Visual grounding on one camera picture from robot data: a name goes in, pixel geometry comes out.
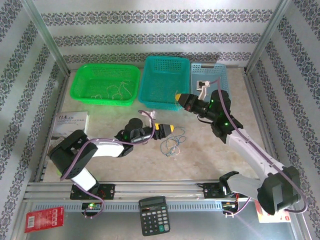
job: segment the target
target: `green basket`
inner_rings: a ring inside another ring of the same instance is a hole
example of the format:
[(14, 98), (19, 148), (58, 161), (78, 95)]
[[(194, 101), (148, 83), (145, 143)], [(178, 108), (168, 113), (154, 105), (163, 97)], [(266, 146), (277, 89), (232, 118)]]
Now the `green basket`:
[(76, 72), (70, 96), (84, 104), (130, 106), (139, 80), (140, 70), (135, 66), (89, 63)]

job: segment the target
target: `black calculator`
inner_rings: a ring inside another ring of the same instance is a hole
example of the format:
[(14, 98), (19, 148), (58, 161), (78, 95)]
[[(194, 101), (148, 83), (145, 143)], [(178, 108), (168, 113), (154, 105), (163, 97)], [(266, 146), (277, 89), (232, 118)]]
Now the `black calculator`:
[(142, 199), (139, 201), (139, 208), (143, 236), (170, 232), (168, 208), (164, 196)]

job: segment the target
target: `calculator keypad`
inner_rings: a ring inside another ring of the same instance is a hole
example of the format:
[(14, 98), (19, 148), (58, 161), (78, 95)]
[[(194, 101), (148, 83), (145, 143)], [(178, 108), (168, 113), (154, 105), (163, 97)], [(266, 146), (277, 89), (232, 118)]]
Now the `calculator keypad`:
[(158, 211), (145, 211), (141, 216), (144, 236), (161, 234), (170, 230), (167, 208), (165, 206), (161, 206)]

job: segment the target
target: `patterned wallpaper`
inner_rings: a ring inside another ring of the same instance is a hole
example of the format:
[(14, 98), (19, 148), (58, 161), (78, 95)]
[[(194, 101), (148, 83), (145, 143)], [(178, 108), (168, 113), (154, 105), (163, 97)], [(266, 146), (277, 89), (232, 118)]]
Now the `patterned wallpaper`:
[(320, 239), (319, 19), (316, 0), (294, 0), (250, 73), (278, 159), (300, 172), (312, 239)]
[(0, 240), (6, 240), (42, 157), (65, 76), (20, 1), (0, 6)]
[(279, 0), (36, 0), (70, 69), (150, 55), (244, 67)]

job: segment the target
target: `red card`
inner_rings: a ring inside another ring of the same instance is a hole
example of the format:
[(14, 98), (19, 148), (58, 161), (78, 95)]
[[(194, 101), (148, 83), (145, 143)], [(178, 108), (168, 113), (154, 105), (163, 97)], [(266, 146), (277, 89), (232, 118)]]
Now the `red card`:
[(65, 211), (63, 206), (40, 211), (28, 212), (25, 219), (25, 233), (52, 229), (64, 225)]

